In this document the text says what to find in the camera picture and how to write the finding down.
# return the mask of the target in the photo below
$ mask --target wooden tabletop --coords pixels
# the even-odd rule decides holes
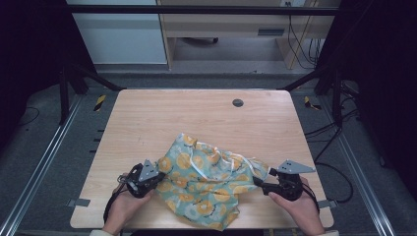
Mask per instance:
[[[243,105],[233,105],[241,99]],[[263,89],[126,89],[120,91],[71,218],[75,228],[101,228],[103,212],[117,177],[163,157],[177,135],[187,134],[220,149],[256,157],[276,168],[286,159],[314,166],[290,94]],[[325,194],[317,173],[302,174],[318,201]],[[270,177],[268,182],[277,183]],[[228,228],[296,227],[285,210],[261,189],[239,197],[240,214]],[[333,225],[328,208],[324,227]],[[177,217],[155,194],[127,228],[195,228]]]

